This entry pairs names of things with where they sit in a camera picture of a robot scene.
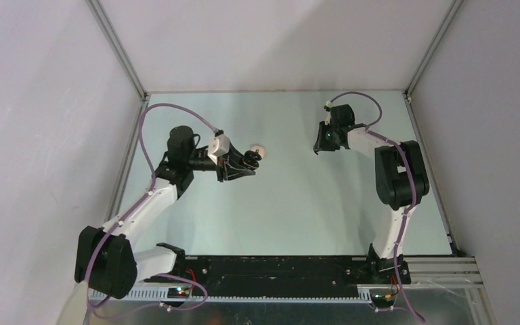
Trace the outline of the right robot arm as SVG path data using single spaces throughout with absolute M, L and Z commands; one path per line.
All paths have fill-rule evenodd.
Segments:
M 374 162 L 376 193 L 385 206 L 369 246 L 364 277 L 376 284 L 409 284 L 403 241 L 414 210 L 430 189 L 419 143 L 397 142 L 357 123 L 348 104 L 327 102 L 324 109 L 327 116 L 318 125 L 313 151 L 319 154 L 346 149 L 370 158 Z

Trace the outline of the black earbud charging case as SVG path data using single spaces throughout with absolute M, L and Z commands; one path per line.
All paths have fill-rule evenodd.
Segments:
M 262 155 L 255 150 L 247 150 L 242 157 L 242 163 L 250 170 L 256 170 L 259 168 L 259 162 L 262 160 Z

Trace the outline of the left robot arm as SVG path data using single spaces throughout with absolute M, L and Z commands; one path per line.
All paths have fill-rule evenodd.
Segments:
M 222 131 L 199 148 L 200 136 L 188 126 L 169 133 L 167 151 L 153 171 L 148 189 L 124 213 L 100 227 L 87 226 L 79 234 L 74 270 L 76 283 L 111 298 L 127 296 L 136 283 L 162 274 L 179 282 L 187 273 L 184 251 L 160 243 L 137 252 L 135 246 L 157 217 L 186 192 L 197 171 L 210 171 L 218 181 L 252 176 L 265 156 L 265 148 L 254 146 L 239 152 Z

